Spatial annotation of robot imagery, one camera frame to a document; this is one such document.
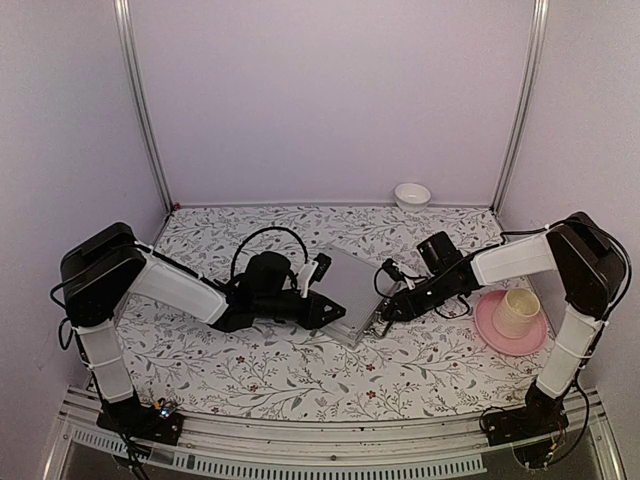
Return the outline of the aluminium poker case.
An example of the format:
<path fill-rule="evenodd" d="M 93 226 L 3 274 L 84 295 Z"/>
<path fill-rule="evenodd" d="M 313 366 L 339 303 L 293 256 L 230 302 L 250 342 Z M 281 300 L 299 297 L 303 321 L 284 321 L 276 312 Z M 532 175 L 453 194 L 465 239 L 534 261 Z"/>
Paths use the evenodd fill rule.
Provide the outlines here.
<path fill-rule="evenodd" d="M 333 245 L 326 245 L 321 253 L 331 259 L 331 264 L 312 290 L 346 309 L 343 317 L 321 331 L 342 345 L 355 348 L 385 301 L 374 289 L 378 266 Z"/>

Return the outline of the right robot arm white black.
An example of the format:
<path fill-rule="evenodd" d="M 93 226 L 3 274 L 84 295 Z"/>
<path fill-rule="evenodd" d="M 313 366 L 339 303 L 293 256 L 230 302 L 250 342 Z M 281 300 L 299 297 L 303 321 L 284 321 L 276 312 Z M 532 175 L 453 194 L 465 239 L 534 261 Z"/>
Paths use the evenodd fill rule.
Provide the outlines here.
<path fill-rule="evenodd" d="M 412 321 L 459 295 L 515 277 L 558 273 L 565 314 L 547 363 L 533 391 L 549 399 L 564 396 L 589 362 L 601 331 L 627 294 L 632 264 L 623 245 L 584 212 L 537 230 L 509 232 L 500 244 L 464 255 L 445 232 L 418 244 L 430 277 L 402 273 L 392 261 L 382 271 L 404 289 L 388 297 L 386 322 Z"/>

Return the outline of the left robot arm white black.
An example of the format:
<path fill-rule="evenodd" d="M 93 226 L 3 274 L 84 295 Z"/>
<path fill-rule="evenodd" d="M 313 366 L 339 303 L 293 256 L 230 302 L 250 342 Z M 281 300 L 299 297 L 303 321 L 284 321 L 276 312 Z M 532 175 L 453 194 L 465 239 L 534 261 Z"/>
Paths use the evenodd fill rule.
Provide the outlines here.
<path fill-rule="evenodd" d="M 50 297 L 64 309 L 111 419 L 138 434 L 149 415 L 133 400 L 136 391 L 116 338 L 113 316 L 123 297 L 149 298 L 226 333 L 249 328 L 257 318 L 317 330 L 346 314 L 345 307 L 311 288 L 330 265 L 330 257 L 319 254 L 295 270 L 284 255 L 265 251 L 253 255 L 244 271 L 231 271 L 228 281 L 213 281 L 139 242 L 129 225 L 116 222 L 63 256 L 61 281 Z"/>

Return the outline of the floral table mat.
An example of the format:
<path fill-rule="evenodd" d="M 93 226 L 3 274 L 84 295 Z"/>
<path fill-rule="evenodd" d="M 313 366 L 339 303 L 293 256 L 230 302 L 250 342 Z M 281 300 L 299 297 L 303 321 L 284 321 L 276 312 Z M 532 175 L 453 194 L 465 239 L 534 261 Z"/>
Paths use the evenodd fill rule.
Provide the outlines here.
<path fill-rule="evenodd" d="M 264 206 L 179 210 L 156 246 L 219 280 L 255 253 L 279 251 L 299 264 L 327 245 L 424 273 L 417 244 L 440 231 L 464 252 L 500 239 L 486 209 Z M 491 350 L 455 300 L 352 348 L 268 320 L 225 334 L 137 296 L 117 331 L 142 401 L 165 398 L 189 411 L 278 420 L 397 420 L 514 407 L 549 354 L 548 347 L 524 357 Z"/>

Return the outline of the pink plate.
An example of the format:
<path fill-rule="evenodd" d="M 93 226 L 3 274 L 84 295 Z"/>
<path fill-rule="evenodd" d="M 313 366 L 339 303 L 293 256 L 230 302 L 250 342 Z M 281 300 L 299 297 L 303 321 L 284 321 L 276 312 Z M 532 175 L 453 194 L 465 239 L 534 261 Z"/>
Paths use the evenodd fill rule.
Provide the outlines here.
<path fill-rule="evenodd" d="M 487 345 L 510 356 L 537 352 L 548 335 L 547 320 L 538 297 L 524 288 L 495 290 L 483 295 L 475 307 L 474 321 Z"/>

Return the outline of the white bowl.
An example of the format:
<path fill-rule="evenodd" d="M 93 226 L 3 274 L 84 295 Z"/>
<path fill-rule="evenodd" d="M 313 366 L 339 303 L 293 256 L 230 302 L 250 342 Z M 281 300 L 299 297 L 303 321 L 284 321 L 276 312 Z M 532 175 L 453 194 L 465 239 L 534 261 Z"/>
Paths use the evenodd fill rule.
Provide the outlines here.
<path fill-rule="evenodd" d="M 423 185 L 416 183 L 402 183 L 394 189 L 396 205 L 405 212 L 420 212 L 431 200 L 431 192 Z"/>

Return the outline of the cream cup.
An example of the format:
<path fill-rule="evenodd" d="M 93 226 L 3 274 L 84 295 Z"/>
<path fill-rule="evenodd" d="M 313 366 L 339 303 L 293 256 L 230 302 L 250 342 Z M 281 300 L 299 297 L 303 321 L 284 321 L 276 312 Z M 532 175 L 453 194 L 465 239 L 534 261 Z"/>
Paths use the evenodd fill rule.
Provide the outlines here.
<path fill-rule="evenodd" d="M 492 325 L 500 335 L 520 339 L 531 330 L 540 309 L 540 301 L 532 291 L 511 289 L 504 294 L 492 314 Z"/>

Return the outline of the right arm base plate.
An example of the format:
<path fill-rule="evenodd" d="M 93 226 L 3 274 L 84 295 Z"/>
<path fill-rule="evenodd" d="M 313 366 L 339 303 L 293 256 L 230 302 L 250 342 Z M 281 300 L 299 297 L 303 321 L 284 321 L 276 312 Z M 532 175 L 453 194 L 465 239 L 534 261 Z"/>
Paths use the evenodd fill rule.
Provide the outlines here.
<path fill-rule="evenodd" d="M 560 432 L 569 425 L 563 401 L 563 396 L 549 397 L 532 384 L 523 407 L 490 409 L 480 416 L 479 427 L 490 446 Z"/>

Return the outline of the right aluminium frame post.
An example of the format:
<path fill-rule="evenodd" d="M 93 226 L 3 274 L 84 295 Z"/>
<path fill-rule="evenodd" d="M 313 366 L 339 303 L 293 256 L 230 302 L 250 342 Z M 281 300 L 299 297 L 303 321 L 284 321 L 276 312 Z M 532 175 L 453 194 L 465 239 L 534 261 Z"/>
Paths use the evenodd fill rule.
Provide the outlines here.
<path fill-rule="evenodd" d="M 525 133 L 544 49 L 549 4 L 550 2 L 548 0 L 535 0 L 533 2 L 530 34 L 518 101 L 504 160 L 490 205 L 491 210 L 496 216 L 500 215 L 500 212 L 505 206 L 509 186 L 515 172 L 516 162 Z"/>

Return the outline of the aluminium frame post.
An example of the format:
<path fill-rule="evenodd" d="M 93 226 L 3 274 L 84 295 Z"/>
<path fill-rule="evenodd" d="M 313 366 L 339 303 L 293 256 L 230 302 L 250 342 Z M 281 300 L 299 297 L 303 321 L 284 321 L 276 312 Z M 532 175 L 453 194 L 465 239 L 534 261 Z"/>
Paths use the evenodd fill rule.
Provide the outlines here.
<path fill-rule="evenodd" d="M 491 210 L 496 216 L 500 215 L 500 212 L 505 206 L 509 186 L 515 172 L 516 162 L 525 133 L 544 49 L 549 4 L 550 2 L 548 0 L 535 0 L 533 2 L 530 34 L 518 101 L 504 160 L 490 205 Z"/>
<path fill-rule="evenodd" d="M 174 207 L 174 202 L 165 169 L 162 165 L 143 85 L 131 15 L 131 2 L 127 0 L 115 0 L 113 2 L 113 6 L 125 71 L 129 82 L 134 112 L 140 129 L 143 147 L 151 170 L 152 179 L 159 194 L 163 209 L 166 213 L 171 213 Z"/>

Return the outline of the left aluminium frame post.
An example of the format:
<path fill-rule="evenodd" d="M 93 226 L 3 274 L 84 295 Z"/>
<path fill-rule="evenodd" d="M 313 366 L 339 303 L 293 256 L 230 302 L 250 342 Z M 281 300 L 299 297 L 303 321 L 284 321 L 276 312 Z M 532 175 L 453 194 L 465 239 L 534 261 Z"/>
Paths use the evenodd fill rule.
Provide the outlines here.
<path fill-rule="evenodd" d="M 143 85 L 131 15 L 131 2 L 127 0 L 115 0 L 113 2 L 113 6 L 125 71 L 129 82 L 134 112 L 140 129 L 143 147 L 151 170 L 152 179 L 159 194 L 163 209 L 166 213 L 171 213 L 174 207 L 174 202 L 165 169 L 162 165 Z"/>

